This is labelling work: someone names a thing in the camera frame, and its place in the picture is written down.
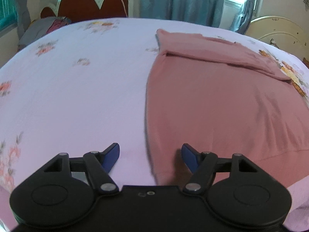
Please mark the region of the pink knit garment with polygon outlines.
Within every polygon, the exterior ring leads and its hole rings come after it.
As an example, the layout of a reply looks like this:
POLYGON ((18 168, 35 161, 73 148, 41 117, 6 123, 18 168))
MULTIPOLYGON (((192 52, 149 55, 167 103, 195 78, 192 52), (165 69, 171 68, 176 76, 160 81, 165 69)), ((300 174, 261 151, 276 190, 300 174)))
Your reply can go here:
POLYGON ((147 82, 147 138, 159 185, 183 186, 180 149, 240 153, 284 186, 308 176, 308 106, 277 64, 200 34, 157 31, 147 82))

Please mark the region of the pile of clothes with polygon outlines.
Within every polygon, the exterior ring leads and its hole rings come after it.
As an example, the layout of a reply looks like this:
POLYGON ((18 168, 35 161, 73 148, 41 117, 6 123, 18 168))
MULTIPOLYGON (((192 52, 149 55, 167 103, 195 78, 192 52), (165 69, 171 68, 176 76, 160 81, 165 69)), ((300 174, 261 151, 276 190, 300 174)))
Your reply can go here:
POLYGON ((46 17, 33 21, 19 39, 17 51, 21 51, 39 38, 70 23, 71 20, 67 17, 46 17))

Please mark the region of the floral lilac bed sheet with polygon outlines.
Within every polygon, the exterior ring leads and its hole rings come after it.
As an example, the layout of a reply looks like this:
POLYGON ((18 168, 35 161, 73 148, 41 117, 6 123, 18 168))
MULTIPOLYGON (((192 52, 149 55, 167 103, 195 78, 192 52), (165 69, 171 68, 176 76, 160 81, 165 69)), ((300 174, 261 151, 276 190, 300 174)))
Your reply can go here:
MULTIPOLYGON (((157 31, 239 43, 273 60, 308 106, 308 69, 296 56, 229 30, 159 19, 111 18, 62 27, 1 68, 1 226, 17 226, 15 188, 52 157, 83 157, 112 143, 115 183, 159 185, 147 138, 147 82, 159 53, 157 31)), ((308 176, 286 187, 291 231, 308 230, 308 176)))

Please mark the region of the patterned pillow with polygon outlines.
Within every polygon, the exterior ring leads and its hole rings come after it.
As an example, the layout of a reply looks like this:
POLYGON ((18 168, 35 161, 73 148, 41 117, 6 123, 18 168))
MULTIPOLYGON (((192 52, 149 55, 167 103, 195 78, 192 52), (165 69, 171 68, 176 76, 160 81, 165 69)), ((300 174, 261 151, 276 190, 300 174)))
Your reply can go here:
POLYGON ((274 46, 275 48, 279 49, 279 46, 277 45, 277 43, 275 42, 275 40, 273 38, 270 39, 270 43, 271 46, 274 46))

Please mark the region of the cream round headboard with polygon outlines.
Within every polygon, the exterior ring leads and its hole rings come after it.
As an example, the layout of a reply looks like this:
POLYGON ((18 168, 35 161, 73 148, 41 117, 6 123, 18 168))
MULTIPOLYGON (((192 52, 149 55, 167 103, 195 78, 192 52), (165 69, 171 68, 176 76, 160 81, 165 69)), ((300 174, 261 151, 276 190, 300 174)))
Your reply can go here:
POLYGON ((308 34, 290 19, 281 16, 264 16, 254 19, 246 35, 267 44, 273 38, 279 49, 300 60, 308 60, 308 34))

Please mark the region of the red white scalloped headboard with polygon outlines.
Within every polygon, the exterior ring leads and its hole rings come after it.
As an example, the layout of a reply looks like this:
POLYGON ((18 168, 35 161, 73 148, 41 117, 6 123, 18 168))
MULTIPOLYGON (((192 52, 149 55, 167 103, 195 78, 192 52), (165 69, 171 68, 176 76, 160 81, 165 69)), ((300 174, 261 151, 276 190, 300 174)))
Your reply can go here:
POLYGON ((72 23, 93 19, 131 18, 134 0, 58 0, 40 12, 40 18, 66 17, 72 23))

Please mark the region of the tied teal curtain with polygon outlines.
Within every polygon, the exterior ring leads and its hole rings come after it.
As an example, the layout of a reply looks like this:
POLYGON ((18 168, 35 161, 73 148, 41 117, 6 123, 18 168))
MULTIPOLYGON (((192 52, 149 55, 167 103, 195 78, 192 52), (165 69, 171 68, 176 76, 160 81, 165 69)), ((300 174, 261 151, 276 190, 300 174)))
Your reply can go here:
POLYGON ((252 19, 252 14, 254 11, 255 0, 244 0, 238 13, 230 25, 229 30, 239 34, 245 34, 249 28, 249 24, 252 19))

